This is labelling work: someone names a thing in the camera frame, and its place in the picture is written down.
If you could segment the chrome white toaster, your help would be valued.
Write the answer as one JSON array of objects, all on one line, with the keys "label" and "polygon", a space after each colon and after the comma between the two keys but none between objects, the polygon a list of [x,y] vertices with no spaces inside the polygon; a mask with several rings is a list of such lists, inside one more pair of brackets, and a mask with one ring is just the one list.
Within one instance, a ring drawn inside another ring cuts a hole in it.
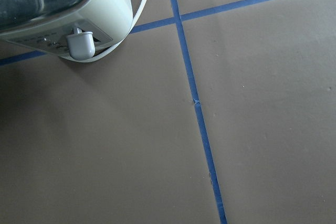
[{"label": "chrome white toaster", "polygon": [[1,0],[1,40],[77,62],[121,42],[131,0]]}]

